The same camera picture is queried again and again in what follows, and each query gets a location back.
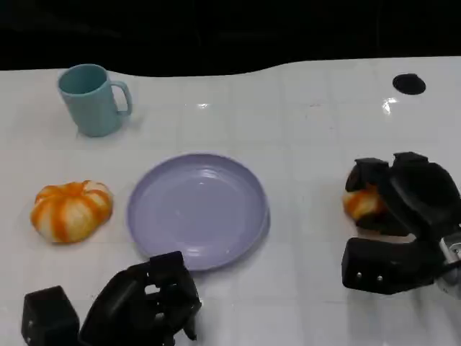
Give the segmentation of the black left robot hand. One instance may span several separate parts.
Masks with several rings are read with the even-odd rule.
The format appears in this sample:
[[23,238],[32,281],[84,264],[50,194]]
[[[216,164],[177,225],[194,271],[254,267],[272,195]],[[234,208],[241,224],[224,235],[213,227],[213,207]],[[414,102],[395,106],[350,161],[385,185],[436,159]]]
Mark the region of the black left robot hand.
[[175,345],[197,339],[202,304],[180,251],[118,272],[93,302],[79,332],[83,345]]

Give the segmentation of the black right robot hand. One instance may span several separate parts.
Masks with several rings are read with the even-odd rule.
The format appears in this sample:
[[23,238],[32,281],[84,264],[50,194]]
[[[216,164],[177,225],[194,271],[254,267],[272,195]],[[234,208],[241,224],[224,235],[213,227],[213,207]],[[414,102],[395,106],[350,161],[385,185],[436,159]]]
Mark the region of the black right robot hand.
[[393,163],[356,159],[342,198],[356,227],[383,236],[439,240],[460,230],[460,191],[449,172],[415,152]]

